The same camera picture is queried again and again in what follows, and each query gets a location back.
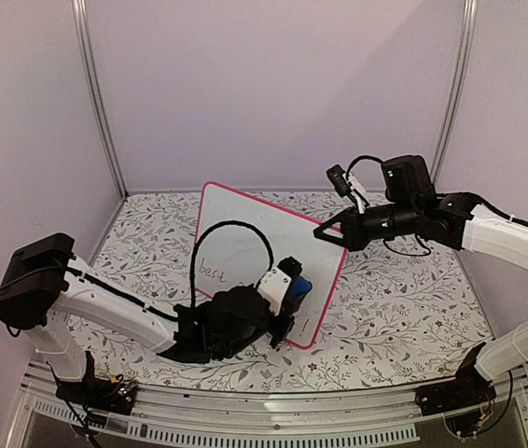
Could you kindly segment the pink framed whiteboard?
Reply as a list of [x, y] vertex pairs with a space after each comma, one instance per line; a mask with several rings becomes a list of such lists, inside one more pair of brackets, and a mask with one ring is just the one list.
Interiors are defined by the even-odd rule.
[[[322, 326], [347, 251], [318, 240], [313, 230], [320, 222], [280, 205], [216, 182], [201, 191], [196, 235], [224, 220], [239, 220], [258, 228], [270, 242], [274, 261], [286, 257], [302, 265], [301, 276], [312, 284], [296, 313], [296, 323], [286, 340], [307, 350], [314, 346]], [[239, 284], [255, 283], [268, 270], [269, 257], [260, 238], [248, 229], [225, 226], [209, 234], [196, 260], [195, 289], [210, 298]]]

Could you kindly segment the blue whiteboard eraser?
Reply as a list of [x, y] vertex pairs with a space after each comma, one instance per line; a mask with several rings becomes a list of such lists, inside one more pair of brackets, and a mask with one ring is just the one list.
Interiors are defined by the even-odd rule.
[[293, 282], [290, 293], [294, 296], [301, 296], [308, 294], [311, 290], [312, 283], [300, 276]]

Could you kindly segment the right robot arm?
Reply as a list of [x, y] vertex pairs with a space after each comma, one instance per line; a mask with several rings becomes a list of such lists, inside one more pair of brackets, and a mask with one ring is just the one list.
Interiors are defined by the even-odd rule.
[[437, 192], [420, 155], [374, 159], [382, 172], [386, 203], [372, 206], [354, 175], [354, 167], [365, 160], [361, 155], [347, 167], [327, 169], [335, 191], [352, 205], [319, 225], [314, 236], [350, 252], [362, 251], [373, 241], [413, 236], [507, 264], [512, 277], [507, 291], [517, 295], [513, 308], [525, 317], [511, 318], [505, 334], [471, 348], [449, 381], [416, 391], [425, 415], [495, 400], [495, 380], [528, 364], [528, 220], [500, 210], [478, 193]]

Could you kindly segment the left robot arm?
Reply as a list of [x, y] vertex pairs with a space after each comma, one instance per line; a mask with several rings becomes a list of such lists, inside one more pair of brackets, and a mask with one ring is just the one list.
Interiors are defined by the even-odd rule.
[[292, 257], [272, 264], [254, 284], [217, 292], [203, 303], [157, 306], [93, 270], [54, 233], [16, 250], [0, 284], [0, 321], [21, 332], [49, 364], [56, 395], [69, 403], [128, 414], [135, 383], [95, 374], [92, 354], [65, 323], [75, 315], [112, 329], [159, 357], [183, 364], [232, 358], [261, 337], [284, 341], [312, 289]]

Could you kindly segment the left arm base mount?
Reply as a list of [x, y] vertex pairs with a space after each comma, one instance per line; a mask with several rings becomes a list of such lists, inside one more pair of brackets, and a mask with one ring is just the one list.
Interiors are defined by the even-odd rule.
[[86, 373], [79, 382], [56, 377], [57, 397], [81, 405], [84, 409], [130, 415], [135, 404], [138, 383], [118, 375], [114, 380]]

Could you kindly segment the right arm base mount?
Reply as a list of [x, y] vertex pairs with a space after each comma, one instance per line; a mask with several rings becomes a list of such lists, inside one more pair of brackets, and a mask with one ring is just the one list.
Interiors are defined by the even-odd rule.
[[450, 381], [422, 385], [415, 402], [423, 416], [441, 414], [448, 431], [459, 439], [474, 438], [493, 414], [496, 392], [488, 382]]

